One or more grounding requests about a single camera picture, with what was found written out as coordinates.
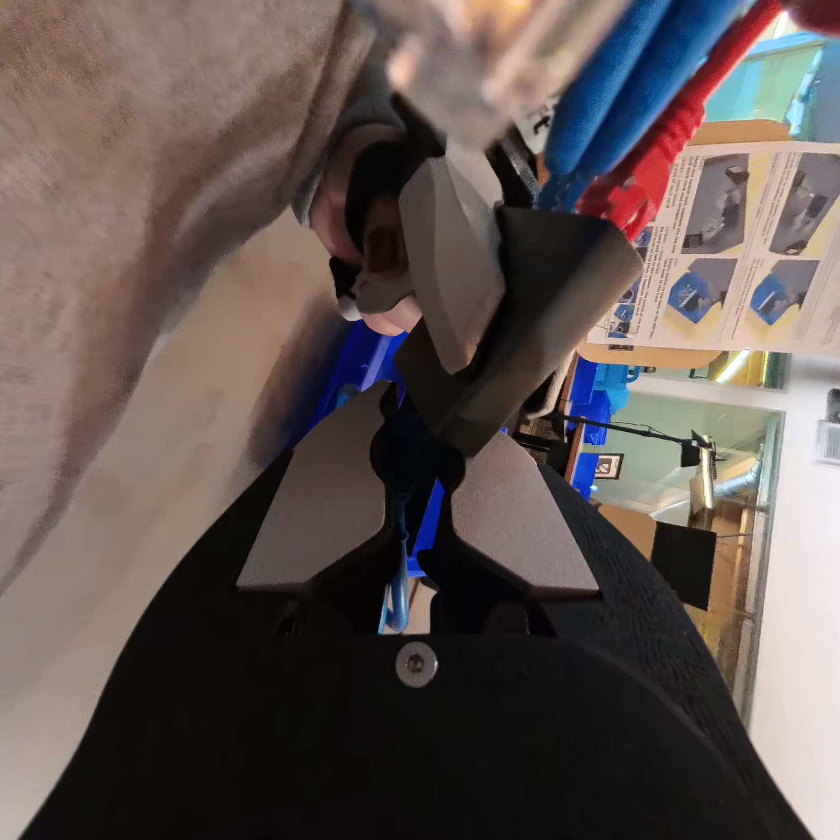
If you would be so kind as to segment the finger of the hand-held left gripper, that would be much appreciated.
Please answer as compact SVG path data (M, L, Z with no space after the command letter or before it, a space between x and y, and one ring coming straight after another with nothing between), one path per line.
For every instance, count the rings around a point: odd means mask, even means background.
M506 293L495 215L502 198L485 156L427 158L399 195L413 295L451 375L473 361Z
M569 356L538 386L521 407L522 421L546 417L557 409L562 389L568 375L574 372L574 365L575 356Z

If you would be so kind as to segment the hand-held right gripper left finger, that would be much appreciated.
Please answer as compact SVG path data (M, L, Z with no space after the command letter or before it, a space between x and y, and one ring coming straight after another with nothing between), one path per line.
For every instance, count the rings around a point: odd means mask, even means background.
M385 422L377 382L321 420L295 447L248 552L244 591L304 592L316 576L385 525L385 487L371 446Z

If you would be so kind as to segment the black network adapter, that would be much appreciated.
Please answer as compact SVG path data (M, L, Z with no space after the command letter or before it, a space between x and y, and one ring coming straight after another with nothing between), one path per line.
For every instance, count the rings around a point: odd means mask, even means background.
M455 371L454 334L431 302L396 355L427 431L477 455L525 407L638 278L642 261L613 223L573 213L501 206L499 261L506 283L490 317L469 290L457 314L486 321L469 362Z

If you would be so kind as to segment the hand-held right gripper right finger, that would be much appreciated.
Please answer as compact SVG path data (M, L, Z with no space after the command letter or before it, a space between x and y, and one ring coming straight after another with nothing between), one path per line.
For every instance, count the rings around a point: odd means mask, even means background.
M537 463L497 432L465 460L450 497L455 536L537 600L599 595L600 588Z

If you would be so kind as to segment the blue plastic bin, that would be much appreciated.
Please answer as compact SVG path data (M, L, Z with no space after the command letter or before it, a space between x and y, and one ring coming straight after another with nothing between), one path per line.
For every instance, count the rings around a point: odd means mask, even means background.
M405 334L387 337L374 332L362 321L355 322L331 369L311 421L305 432L299 434L297 442L355 393L366 391L377 382L395 383L399 402L403 403L406 388L394 356L405 339ZM439 481L427 472L417 480L413 496L406 504L407 572L411 579L427 577L420 554L434 547L444 496Z

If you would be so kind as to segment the black boom lamp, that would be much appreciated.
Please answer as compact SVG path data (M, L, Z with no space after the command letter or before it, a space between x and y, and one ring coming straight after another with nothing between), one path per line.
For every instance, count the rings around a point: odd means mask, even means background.
M699 435L692 430L689 437L677 437L662 433L645 424L604 423L585 416L574 416L554 411L547 416L551 421L572 423L577 427L593 426L607 430L632 434L639 437L653 438L673 443L680 447L681 468L698 467L700 470L700 509L713 510L717 505L716 476L717 445L708 436Z

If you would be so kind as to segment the cardboard panel with black sheet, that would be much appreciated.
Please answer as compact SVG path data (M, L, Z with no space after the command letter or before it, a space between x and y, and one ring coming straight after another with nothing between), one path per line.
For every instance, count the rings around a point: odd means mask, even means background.
M609 504L597 508L660 573L679 600L707 611L718 537Z

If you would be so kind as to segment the instruction sheet on board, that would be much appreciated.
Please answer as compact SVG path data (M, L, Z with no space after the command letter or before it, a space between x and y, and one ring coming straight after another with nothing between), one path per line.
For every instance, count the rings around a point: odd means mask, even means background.
M766 120L705 125L636 237L641 275L585 347L837 359L838 225L837 142Z

